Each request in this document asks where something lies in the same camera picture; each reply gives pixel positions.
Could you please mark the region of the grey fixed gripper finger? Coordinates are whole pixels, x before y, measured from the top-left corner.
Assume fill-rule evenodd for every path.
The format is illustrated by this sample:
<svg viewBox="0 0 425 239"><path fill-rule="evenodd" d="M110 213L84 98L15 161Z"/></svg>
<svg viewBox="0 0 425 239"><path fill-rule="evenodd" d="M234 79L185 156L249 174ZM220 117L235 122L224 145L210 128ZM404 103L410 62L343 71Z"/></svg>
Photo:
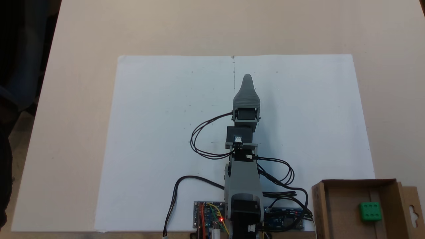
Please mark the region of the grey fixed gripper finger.
<svg viewBox="0 0 425 239"><path fill-rule="evenodd" d="M233 109L259 109L260 105L261 100L255 91L252 76L250 74L245 74L240 89L234 97Z"/></svg>

